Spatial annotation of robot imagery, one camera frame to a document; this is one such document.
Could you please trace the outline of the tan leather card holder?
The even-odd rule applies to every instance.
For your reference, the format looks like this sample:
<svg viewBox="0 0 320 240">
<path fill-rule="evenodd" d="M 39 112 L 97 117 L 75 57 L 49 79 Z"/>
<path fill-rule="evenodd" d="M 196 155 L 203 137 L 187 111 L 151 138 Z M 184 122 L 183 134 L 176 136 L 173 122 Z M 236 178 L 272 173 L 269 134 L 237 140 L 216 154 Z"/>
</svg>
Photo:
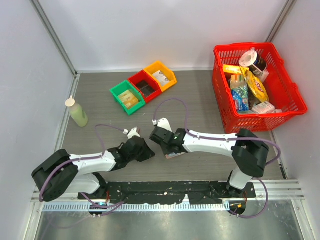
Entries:
<svg viewBox="0 0 320 240">
<path fill-rule="evenodd" d="M 185 152 L 182 152 L 182 153 L 170 153 L 170 154 L 166 154 L 165 157 L 166 157 L 166 159 L 173 159 L 175 157 L 179 157 L 179 156 L 182 156 L 184 154 L 185 154 Z"/>
</svg>

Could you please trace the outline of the grey patterned card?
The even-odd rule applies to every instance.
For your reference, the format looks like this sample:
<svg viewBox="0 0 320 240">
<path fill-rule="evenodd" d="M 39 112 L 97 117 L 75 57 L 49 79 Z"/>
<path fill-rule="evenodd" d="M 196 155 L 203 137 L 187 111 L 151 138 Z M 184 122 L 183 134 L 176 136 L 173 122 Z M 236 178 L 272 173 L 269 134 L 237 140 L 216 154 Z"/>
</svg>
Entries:
<svg viewBox="0 0 320 240">
<path fill-rule="evenodd" d="M 152 74 L 156 79 L 160 79 L 160 76 L 165 76 L 164 73 L 161 70 L 156 71 Z"/>
<path fill-rule="evenodd" d="M 166 76 L 162 75 L 159 78 L 159 82 L 162 86 L 165 86 L 170 82 L 170 80 Z"/>
</svg>

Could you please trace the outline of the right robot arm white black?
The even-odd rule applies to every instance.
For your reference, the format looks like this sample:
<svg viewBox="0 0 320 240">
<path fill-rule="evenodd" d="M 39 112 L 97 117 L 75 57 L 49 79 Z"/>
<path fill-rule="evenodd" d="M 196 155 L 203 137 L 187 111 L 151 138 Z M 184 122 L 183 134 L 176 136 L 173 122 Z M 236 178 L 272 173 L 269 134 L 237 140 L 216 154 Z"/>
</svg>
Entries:
<svg viewBox="0 0 320 240">
<path fill-rule="evenodd" d="M 209 134 L 179 128 L 176 132 L 155 126 L 149 139 L 158 144 L 166 157 L 187 153 L 211 153 L 232 158 L 236 168 L 231 171 L 226 193 L 233 198 L 241 195 L 252 178 L 264 175 L 269 147 L 250 130 L 242 128 L 239 133 Z"/>
</svg>

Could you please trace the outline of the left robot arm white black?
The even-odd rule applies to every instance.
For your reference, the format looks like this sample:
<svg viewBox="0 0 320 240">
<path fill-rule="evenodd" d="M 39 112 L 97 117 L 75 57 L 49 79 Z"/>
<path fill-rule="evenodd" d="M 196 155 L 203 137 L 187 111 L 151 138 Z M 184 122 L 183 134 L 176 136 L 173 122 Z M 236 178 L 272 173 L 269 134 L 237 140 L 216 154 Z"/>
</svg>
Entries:
<svg viewBox="0 0 320 240">
<path fill-rule="evenodd" d="M 108 184 L 101 172 L 117 171 L 132 161 L 144 162 L 155 155 L 144 138 L 134 136 L 101 153 L 75 155 L 60 149 L 31 176 L 39 190 L 40 202 L 51 202 L 69 193 L 81 199 L 102 199 L 107 194 Z"/>
</svg>

